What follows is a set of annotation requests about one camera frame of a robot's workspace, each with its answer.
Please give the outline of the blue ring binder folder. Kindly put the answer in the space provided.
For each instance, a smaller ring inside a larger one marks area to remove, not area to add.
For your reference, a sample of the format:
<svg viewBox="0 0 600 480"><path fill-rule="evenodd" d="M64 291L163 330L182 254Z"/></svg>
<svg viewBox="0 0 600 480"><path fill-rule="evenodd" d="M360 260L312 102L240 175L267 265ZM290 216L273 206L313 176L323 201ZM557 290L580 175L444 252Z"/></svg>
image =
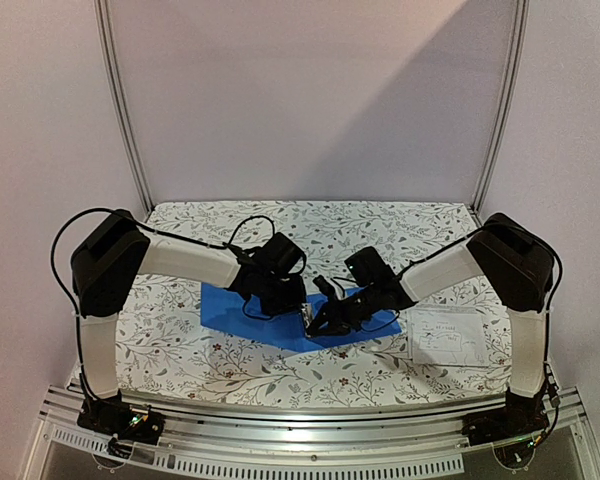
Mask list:
<svg viewBox="0 0 600 480"><path fill-rule="evenodd" d="M295 353L375 341L403 332L394 313L381 311L359 332L309 338L305 335L299 313L288 313L266 320L257 298L245 302L238 294L209 284L201 286L200 308L200 322L206 328Z"/></svg>

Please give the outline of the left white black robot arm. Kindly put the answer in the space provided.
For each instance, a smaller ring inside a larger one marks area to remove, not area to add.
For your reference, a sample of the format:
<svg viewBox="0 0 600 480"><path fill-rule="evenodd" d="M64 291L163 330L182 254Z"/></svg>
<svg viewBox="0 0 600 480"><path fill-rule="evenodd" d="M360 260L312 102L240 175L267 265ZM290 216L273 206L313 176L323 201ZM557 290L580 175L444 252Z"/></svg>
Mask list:
<svg viewBox="0 0 600 480"><path fill-rule="evenodd" d="M135 279L159 275L196 281L257 299L265 317L296 312L306 300L305 253L275 231L261 246L233 240L210 244L138 222L126 210L105 219L70 258L76 297L81 376L95 399L91 419L108 434L128 426L128 412L112 398L119 393L115 338L117 321Z"/></svg>

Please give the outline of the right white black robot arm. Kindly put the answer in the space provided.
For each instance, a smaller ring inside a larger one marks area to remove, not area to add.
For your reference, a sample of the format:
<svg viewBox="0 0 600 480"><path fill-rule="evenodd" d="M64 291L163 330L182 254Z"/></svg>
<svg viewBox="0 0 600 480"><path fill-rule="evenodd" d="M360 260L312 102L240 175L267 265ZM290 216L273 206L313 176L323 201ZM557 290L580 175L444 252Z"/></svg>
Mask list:
<svg viewBox="0 0 600 480"><path fill-rule="evenodd" d="M324 277L315 278L327 300L306 317L308 336L359 331L382 310L407 310L446 288L485 277L506 308L511 327L512 372L497 427L504 435L517 436L534 422L548 388L550 304L562 276L557 255L546 242L496 213L481 227L400 271L371 246L349 256L345 265L358 291L340 298Z"/></svg>

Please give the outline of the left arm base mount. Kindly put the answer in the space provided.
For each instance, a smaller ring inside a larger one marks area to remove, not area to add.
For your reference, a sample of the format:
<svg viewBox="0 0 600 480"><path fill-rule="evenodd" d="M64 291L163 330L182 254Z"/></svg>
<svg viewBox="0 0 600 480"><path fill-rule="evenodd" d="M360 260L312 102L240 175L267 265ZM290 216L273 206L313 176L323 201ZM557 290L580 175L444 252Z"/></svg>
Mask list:
<svg viewBox="0 0 600 480"><path fill-rule="evenodd" d="M119 396L110 399L84 399L77 425L106 435L108 455L127 460L136 443L157 445L164 431L166 417L150 406L134 407Z"/></svg>

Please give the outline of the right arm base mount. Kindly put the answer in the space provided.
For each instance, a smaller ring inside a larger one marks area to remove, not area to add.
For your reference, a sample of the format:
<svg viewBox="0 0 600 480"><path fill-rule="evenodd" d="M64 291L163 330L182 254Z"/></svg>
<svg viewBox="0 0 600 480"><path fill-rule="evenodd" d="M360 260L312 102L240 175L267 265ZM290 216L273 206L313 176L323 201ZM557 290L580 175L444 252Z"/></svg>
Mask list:
<svg viewBox="0 0 600 480"><path fill-rule="evenodd" d="M470 446L491 445L497 462L509 471L526 469L536 450L553 433L560 412L560 397L549 386L527 398L506 392L505 405L462 418L461 434Z"/></svg>

